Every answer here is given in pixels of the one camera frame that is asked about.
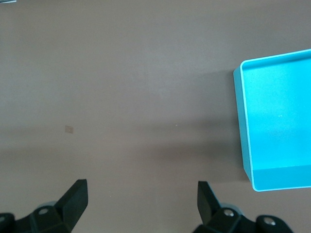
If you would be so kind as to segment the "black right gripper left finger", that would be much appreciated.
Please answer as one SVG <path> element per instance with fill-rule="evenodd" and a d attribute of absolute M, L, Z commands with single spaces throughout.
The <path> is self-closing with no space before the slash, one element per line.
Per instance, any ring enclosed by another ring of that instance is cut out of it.
<path fill-rule="evenodd" d="M 0 233 L 72 233 L 86 207 L 87 180 L 80 179 L 58 201 L 42 204 L 21 219 L 0 213 Z"/>

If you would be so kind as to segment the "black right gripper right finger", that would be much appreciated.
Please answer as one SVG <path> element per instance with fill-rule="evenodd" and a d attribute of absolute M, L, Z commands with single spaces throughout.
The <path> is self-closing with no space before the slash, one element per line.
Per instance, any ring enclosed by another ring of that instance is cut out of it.
<path fill-rule="evenodd" d="M 199 181 L 197 207 L 202 220 L 194 233 L 292 233 L 280 218 L 260 215 L 251 221 L 232 206 L 221 205 L 206 181 Z"/>

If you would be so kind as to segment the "turquoise plastic bin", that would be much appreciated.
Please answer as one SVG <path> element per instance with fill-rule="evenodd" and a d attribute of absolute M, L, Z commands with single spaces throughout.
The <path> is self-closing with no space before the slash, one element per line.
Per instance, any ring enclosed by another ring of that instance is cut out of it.
<path fill-rule="evenodd" d="M 245 60 L 233 77 L 253 189 L 311 188 L 311 49 Z"/>

